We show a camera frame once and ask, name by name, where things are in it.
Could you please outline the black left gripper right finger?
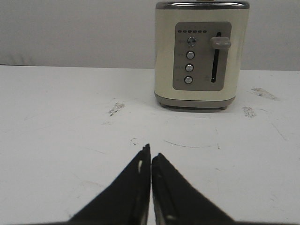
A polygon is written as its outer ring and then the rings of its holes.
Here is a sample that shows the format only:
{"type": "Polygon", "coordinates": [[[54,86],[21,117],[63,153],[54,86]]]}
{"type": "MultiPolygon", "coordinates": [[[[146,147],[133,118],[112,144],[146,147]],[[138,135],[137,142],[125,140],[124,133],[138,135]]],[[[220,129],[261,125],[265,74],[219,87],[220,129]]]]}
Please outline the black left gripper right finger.
{"type": "Polygon", "coordinates": [[[234,222],[161,153],[152,160],[152,191],[156,222],[234,222]]]}

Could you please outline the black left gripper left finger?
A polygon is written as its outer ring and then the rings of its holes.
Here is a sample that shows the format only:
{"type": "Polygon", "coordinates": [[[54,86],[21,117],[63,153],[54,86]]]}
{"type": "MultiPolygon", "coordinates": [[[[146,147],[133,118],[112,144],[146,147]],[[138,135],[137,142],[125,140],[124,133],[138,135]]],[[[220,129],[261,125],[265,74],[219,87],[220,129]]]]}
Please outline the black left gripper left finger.
{"type": "Polygon", "coordinates": [[[150,145],[69,222],[147,222],[150,201],[150,145]]]}

